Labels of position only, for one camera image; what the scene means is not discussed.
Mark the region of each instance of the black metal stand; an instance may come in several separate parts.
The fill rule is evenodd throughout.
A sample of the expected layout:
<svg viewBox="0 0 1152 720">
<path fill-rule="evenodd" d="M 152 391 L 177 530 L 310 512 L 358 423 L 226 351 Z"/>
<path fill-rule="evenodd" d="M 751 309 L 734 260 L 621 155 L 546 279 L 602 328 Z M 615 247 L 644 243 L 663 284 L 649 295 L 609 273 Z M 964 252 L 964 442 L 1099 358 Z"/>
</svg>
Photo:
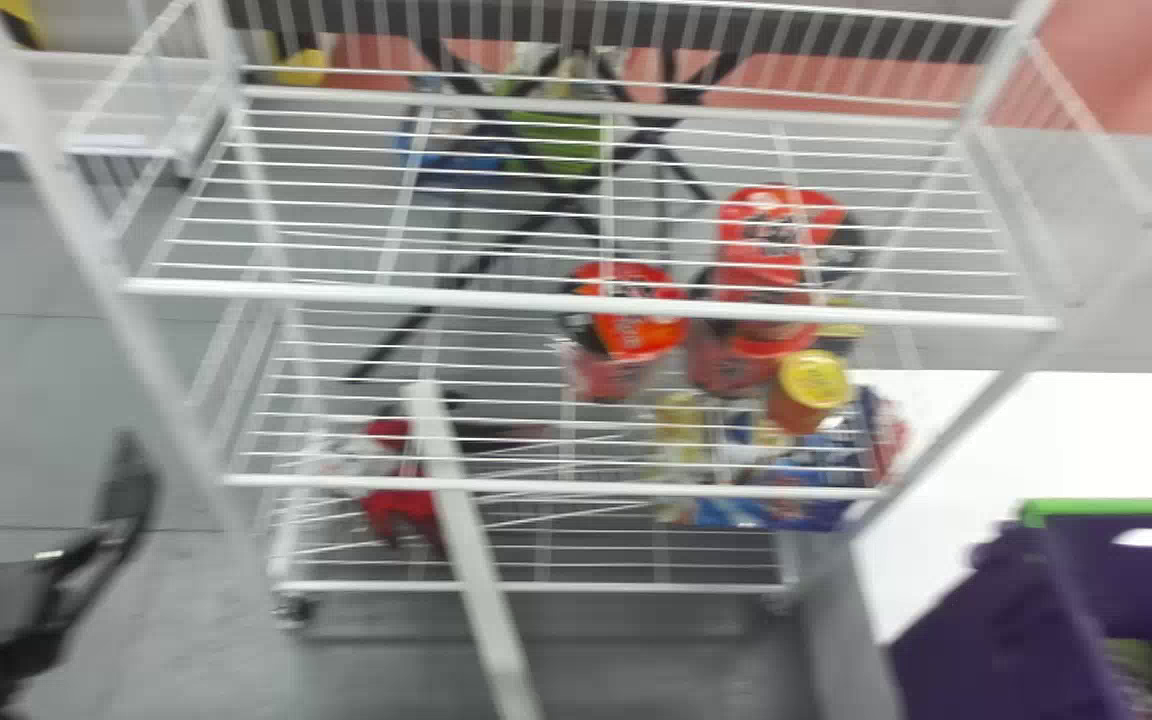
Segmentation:
<svg viewBox="0 0 1152 720">
<path fill-rule="evenodd" d="M 448 77 L 447 81 L 461 94 L 485 94 L 479 83 L 471 77 L 467 77 L 465 63 L 450 53 L 447 46 L 438 40 L 438 38 L 420 38 L 420 53 L 435 67 L 445 68 L 448 73 L 456 73 Z M 675 83 L 677 61 L 675 55 L 673 55 L 673 51 L 662 51 L 662 82 Z M 554 68 L 558 68 L 558 65 L 561 63 L 561 60 L 562 58 L 559 55 L 558 50 L 552 51 L 541 61 L 538 74 L 553 73 Z M 696 70 L 690 78 L 687 78 L 685 84 L 694 86 L 700 85 L 704 82 L 705 85 L 715 85 L 718 82 L 722 82 L 722 78 L 727 77 L 727 74 L 730 74 L 733 69 L 736 69 L 736 65 L 740 65 L 740 54 L 721 53 L 710 61 L 708 65 L 705 65 L 704 68 Z M 596 61 L 596 68 L 598 68 L 600 77 L 611 81 L 609 88 L 612 88 L 612 93 L 616 96 L 617 100 L 623 103 L 631 101 L 630 97 L 626 93 L 626 89 L 617 85 L 617 78 L 607 66 L 607 61 L 599 58 Z M 520 83 L 516 88 L 511 88 L 511 94 L 526 94 L 526 92 L 535 90 L 536 85 L 539 85 L 539 82 L 528 81 Z M 699 105 L 704 96 L 705 90 L 700 88 L 667 88 L 664 100 L 670 105 Z M 539 161 L 535 159 L 529 142 L 520 137 L 513 130 L 511 126 L 500 122 L 500 120 L 505 119 L 502 113 L 499 113 L 498 109 L 477 109 L 476 113 L 479 114 L 479 118 L 483 118 L 484 122 L 467 135 L 506 142 L 509 149 L 518 156 L 518 159 L 524 161 L 526 168 L 536 175 L 535 181 L 539 182 L 545 188 L 545 191 L 561 192 L 563 195 L 545 202 L 540 210 L 522 220 L 521 223 L 513 228 L 513 232 L 507 232 L 503 236 L 500 236 L 495 252 L 477 256 L 470 264 L 463 266 L 456 275 L 448 278 L 447 282 L 440 282 L 439 287 L 445 290 L 463 290 L 463 288 L 473 282 L 475 275 L 480 275 L 492 270 L 492 266 L 500 256 L 511 251 L 515 247 L 521 245 L 521 243 L 528 242 L 532 234 L 539 232 L 545 225 L 556 220 L 563 211 L 573 206 L 582 209 L 581 200 L 570 197 L 571 195 L 589 192 L 593 190 L 596 184 L 602 182 L 602 179 L 597 176 L 591 177 L 586 174 L 586 176 L 577 176 L 577 179 L 573 179 L 573 181 L 559 187 L 558 182 L 548 177 L 548 173 L 545 173 Z M 680 118 L 635 118 L 634 123 L 639 129 L 636 129 L 626 142 L 617 143 L 616 150 L 613 150 L 612 172 L 616 173 L 626 165 L 626 161 L 632 160 L 641 151 L 650 149 L 655 152 L 657 158 L 667 162 L 666 167 L 675 173 L 680 181 L 685 183 L 696 199 L 713 200 L 713 196 L 710 195 L 707 188 L 687 168 L 685 162 L 679 158 L 676 152 L 664 139 L 669 129 L 679 122 L 681 122 Z M 589 236 L 594 238 L 600 237 L 602 233 L 599 229 L 599 225 L 586 215 L 573 214 L 570 219 L 581 228 L 582 233 L 589 234 Z M 396 328 L 391 331 L 388 336 L 384 341 L 380 341 L 379 346 L 372 348 L 370 355 L 353 366 L 351 372 L 346 378 L 347 381 L 362 381 L 362 379 L 366 379 L 374 373 L 377 369 L 385 364 L 385 361 L 388 359 L 394 350 L 397 350 L 399 347 L 408 342 L 412 332 L 419 329 L 425 323 L 429 323 L 429 318 L 434 313 L 434 310 L 433 305 L 422 305 L 417 306 L 411 313 L 408 313 L 407 318 Z"/>
</svg>

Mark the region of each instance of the pink wall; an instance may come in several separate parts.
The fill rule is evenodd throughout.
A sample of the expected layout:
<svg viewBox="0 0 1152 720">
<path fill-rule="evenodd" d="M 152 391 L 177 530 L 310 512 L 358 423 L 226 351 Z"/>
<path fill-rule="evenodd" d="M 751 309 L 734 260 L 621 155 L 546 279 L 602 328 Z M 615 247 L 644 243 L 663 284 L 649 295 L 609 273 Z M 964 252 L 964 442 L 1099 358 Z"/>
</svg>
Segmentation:
<svg viewBox="0 0 1152 720">
<path fill-rule="evenodd" d="M 1152 0 L 1059 0 L 1044 24 L 1043 46 L 1087 107 L 1112 132 L 1152 135 Z M 508 56 L 501 41 L 449 41 L 453 51 L 477 63 L 500 69 Z M 407 40 L 393 37 L 342 38 L 334 51 L 338 67 L 357 63 L 380 67 L 388 53 L 392 67 L 424 69 L 429 63 Z M 681 51 L 679 76 L 689 77 L 713 56 L 708 51 Z M 659 54 L 631 51 L 626 78 L 654 81 Z M 878 94 L 894 103 L 864 103 L 809 97 L 774 97 L 749 92 L 710 92 L 707 105 L 737 108 L 818 109 L 835 113 L 904 114 L 948 118 L 952 109 L 900 104 L 900 99 L 956 101 L 963 99 L 978 68 L 973 65 L 927 65 L 905 61 L 755 55 L 727 77 L 722 86 L 759 86 L 774 78 L 773 88 L 825 94 Z M 991 122 L 1023 127 L 1068 127 L 1064 113 L 1053 113 L 1049 94 L 1033 83 L 1034 69 L 1020 66 L 1000 94 Z M 399 76 L 329 76 L 335 88 L 407 88 Z M 659 101 L 654 88 L 631 88 L 641 101 Z"/>
</svg>

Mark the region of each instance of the white table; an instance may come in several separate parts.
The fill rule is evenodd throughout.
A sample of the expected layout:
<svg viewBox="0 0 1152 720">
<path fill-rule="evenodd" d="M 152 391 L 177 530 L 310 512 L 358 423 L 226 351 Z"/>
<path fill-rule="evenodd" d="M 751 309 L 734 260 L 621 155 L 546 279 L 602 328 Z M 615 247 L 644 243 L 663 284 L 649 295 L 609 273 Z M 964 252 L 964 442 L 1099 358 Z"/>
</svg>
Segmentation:
<svg viewBox="0 0 1152 720">
<path fill-rule="evenodd" d="M 992 374 L 869 379 L 910 406 L 918 445 Z M 1033 373 L 948 450 L 852 546 L 874 639 L 896 639 L 955 588 L 969 548 L 1030 497 L 1152 497 L 1152 374 Z"/>
</svg>

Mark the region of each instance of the store shelf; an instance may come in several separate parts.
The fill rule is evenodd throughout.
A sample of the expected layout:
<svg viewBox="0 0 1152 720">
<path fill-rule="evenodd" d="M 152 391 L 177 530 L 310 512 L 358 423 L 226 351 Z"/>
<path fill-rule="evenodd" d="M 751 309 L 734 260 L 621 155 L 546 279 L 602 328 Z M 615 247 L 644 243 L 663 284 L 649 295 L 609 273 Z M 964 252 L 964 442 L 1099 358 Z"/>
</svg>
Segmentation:
<svg viewBox="0 0 1152 720">
<path fill-rule="evenodd" d="M 776 456 L 783 446 L 745 445 L 733 449 L 723 429 L 737 414 L 759 412 L 761 397 L 719 401 L 695 391 L 685 378 L 680 347 L 664 357 L 650 386 L 621 404 L 573 395 L 556 353 L 561 342 L 553 316 L 544 313 L 434 313 L 402 347 L 372 367 L 367 377 L 347 379 L 364 359 L 385 347 L 384 334 L 403 319 L 387 310 L 302 306 L 303 323 L 276 334 L 253 400 L 242 420 L 227 480 L 241 487 L 314 487 L 362 492 L 363 488 L 492 488 L 499 492 L 621 492 L 636 497 L 797 497 L 872 500 L 880 488 L 864 487 L 873 477 L 867 438 L 826 420 L 827 434 L 855 446 L 855 462 L 823 468 L 831 487 L 774 488 L 736 486 L 733 478 Z M 869 364 L 861 355 L 858 362 Z M 257 376 L 256 367 L 250 374 Z M 361 450 L 353 441 L 371 420 L 407 416 L 401 389 L 430 379 L 448 393 L 453 420 L 476 423 L 460 441 L 488 439 L 491 427 L 509 429 L 513 447 L 465 452 L 467 477 L 440 480 L 394 478 L 394 455 L 384 448 Z M 247 381 L 230 381 L 238 387 Z M 685 460 L 658 455 L 657 411 L 673 397 L 694 397 L 703 420 L 685 425 L 700 439 L 698 455 Z M 846 407 L 838 417 L 855 419 Z M 402 445 L 412 435 L 377 434 L 374 441 Z M 408 462 L 435 460 L 420 442 L 408 442 Z M 809 450 L 821 457 L 824 450 Z"/>
<path fill-rule="evenodd" d="M 695 184 L 708 191 L 705 199 L 672 176 L 675 164 L 655 154 L 652 142 L 634 139 L 652 105 L 632 105 L 634 118 L 613 109 L 584 115 L 598 141 L 535 141 L 520 154 L 517 146 L 484 141 L 483 124 L 469 119 L 467 108 L 500 103 L 522 108 L 524 100 L 385 96 L 460 108 L 447 109 L 349 97 L 260 101 L 234 120 L 212 150 L 204 181 L 166 225 L 127 290 L 389 305 L 410 304 L 411 290 L 420 290 L 439 306 L 522 304 L 558 311 L 614 305 L 710 318 L 810 316 L 1021 331 L 1051 331 L 1059 324 L 1029 290 L 990 197 L 946 139 L 943 123 L 889 118 L 836 123 L 786 113 L 768 115 L 787 120 L 753 113 L 741 119 L 714 108 L 670 108 L 682 119 L 664 139 L 694 173 Z M 599 106 L 573 103 L 574 108 Z M 420 118 L 431 115 L 442 136 L 424 132 L 429 123 Z M 515 119 L 500 119 L 494 127 L 513 123 L 532 132 L 563 127 L 530 115 L 509 118 Z M 471 137 L 475 127 L 468 150 L 447 150 Z M 404 149 L 434 145 L 444 158 L 500 165 L 433 173 L 419 167 L 429 152 Z M 591 154 L 581 165 L 588 179 L 556 172 L 553 164 L 561 158 L 556 152 L 575 146 Z M 630 149 L 639 152 L 627 158 Z M 658 264 L 673 285 L 699 291 L 705 287 L 699 274 L 721 264 L 717 236 L 723 200 L 740 188 L 768 183 L 817 190 L 846 206 L 867 242 L 858 251 L 864 260 L 846 282 L 814 288 L 813 297 L 864 306 L 773 309 L 694 300 L 611 300 L 607 305 L 604 297 L 559 291 L 576 266 L 608 259 Z M 786 247 L 804 249 L 799 242 Z M 506 266 L 503 259 L 511 263 Z M 805 258 L 799 268 L 831 273 L 840 266 L 823 256 Z M 809 283 L 778 291 L 804 287 Z"/>
<path fill-rule="evenodd" d="M 499 493 L 476 498 L 508 592 L 783 592 L 773 533 L 657 521 L 650 498 Z M 347 497 L 311 495 L 296 514 L 280 502 L 273 532 L 288 533 L 285 592 L 456 591 L 447 562 L 417 536 L 393 550 Z"/>
<path fill-rule="evenodd" d="M 109 91 L 109 75 L 126 55 L 51 53 L 21 50 L 29 78 L 38 88 L 51 127 L 68 128 L 88 108 L 97 91 Z M 77 136 L 65 138 L 76 156 L 119 158 L 170 158 L 181 149 L 202 151 L 217 113 L 215 83 L 205 58 L 159 58 L 161 83 L 150 77 L 150 65 L 137 65 L 127 81 L 118 83 Z M 15 145 L 0 124 L 0 152 Z"/>
</svg>

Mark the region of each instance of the wire shelving unit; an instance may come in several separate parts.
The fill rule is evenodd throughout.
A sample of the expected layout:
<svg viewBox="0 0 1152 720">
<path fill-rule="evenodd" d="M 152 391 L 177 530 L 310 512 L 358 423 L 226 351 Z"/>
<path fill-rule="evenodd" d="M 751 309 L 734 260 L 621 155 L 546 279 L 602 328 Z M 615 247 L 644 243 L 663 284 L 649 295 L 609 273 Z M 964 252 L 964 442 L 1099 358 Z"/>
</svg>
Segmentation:
<svg viewBox="0 0 1152 720">
<path fill-rule="evenodd" d="M 285 619 L 333 593 L 460 592 L 499 714 L 531 719 L 505 593 L 804 592 L 1149 267 L 1152 192 L 1044 48 L 1049 6 L 1000 20 L 744 0 L 173 0 L 61 123 L 32 122 L 45 101 L 0 31 L 0 123 Z M 152 168 L 101 169 L 73 141 L 168 33 L 191 38 L 189 67 L 205 65 L 228 111 L 132 267 L 120 241 Z M 333 45 L 328 68 L 303 70 L 323 86 L 271 85 L 296 69 L 270 33 Z M 824 209 L 803 204 L 787 247 L 804 283 L 719 283 L 744 266 L 717 240 L 723 203 L 768 184 L 827 195 L 864 245 L 846 266 L 814 249 Z M 1134 256 L 1071 258 L 1070 217 L 1129 228 Z M 682 295 L 626 296 L 608 275 L 599 295 L 563 291 L 577 266 L 626 260 Z M 717 300 L 732 291 L 764 302 Z M 191 382 L 143 309 L 166 297 L 225 302 Z M 859 325 L 854 379 L 901 402 L 914 440 L 879 487 L 727 484 L 756 462 L 723 455 L 723 425 L 760 400 L 700 397 L 710 450 L 662 456 L 655 414 L 694 389 L 682 354 L 631 400 L 582 400 L 559 313 Z M 919 350 L 946 338 L 1008 353 L 952 419 L 920 423 Z M 389 438 L 401 457 L 348 446 L 384 416 L 410 420 Z M 470 454 L 455 420 L 529 430 Z M 820 469 L 872 473 L 872 448 L 855 452 Z M 372 537 L 370 488 L 434 491 L 448 561 L 419 537 L 397 551 Z M 688 497 L 856 502 L 826 560 L 805 562 L 793 533 L 666 521 L 660 498 Z"/>
<path fill-rule="evenodd" d="M 82 123 L 65 138 L 69 152 L 103 159 L 103 173 L 131 176 L 166 159 L 179 179 L 194 175 L 221 108 L 214 67 L 205 58 L 196 24 L 180 17 L 191 13 L 181 5 L 151 28 L 143 0 L 129 0 L 129 20 L 141 44 L 127 55 L 17 51 L 52 126 Z M 111 82 L 115 73 L 124 77 Z M 17 143 L 0 123 L 0 152 L 15 150 Z M 103 181 L 103 174 L 88 177 L 92 184 Z"/>
</svg>

